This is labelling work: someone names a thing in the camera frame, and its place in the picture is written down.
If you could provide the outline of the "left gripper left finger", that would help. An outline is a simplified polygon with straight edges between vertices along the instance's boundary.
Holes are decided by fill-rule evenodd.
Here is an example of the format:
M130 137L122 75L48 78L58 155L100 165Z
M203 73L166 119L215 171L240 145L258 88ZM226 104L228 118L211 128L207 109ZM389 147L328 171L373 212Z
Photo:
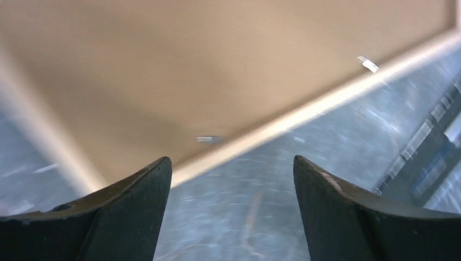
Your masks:
M46 212L1 217L1 260L152 260L172 179L161 157Z

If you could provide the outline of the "wooden picture frame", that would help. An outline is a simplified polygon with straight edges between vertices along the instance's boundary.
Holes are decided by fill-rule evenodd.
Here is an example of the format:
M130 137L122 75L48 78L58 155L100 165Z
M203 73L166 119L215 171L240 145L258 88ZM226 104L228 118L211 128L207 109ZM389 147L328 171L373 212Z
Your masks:
M261 125L205 154L173 168L171 185L176 187L247 151L269 142L291 129L362 96L401 75L453 52L460 45L460 29L455 28L382 64L376 73L368 73L339 85L283 115ZM18 117L20 127L37 148L57 163L64 176L81 193L91 193L109 185L94 164L83 154L36 94L15 59L1 48L1 100L7 111Z

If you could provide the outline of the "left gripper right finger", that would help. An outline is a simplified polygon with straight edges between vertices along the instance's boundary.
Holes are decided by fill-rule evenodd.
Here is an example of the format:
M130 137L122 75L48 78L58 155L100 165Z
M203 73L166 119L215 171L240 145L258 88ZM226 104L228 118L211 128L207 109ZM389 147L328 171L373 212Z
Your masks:
M293 175L311 260L460 260L460 215L379 197L303 156Z

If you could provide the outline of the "brown backing board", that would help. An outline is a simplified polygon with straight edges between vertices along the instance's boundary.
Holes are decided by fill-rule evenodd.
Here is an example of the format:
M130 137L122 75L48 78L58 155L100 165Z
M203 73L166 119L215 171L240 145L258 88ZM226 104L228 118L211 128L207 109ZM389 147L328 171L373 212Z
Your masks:
M1 39L113 182L240 136L454 25L454 1L1 1Z

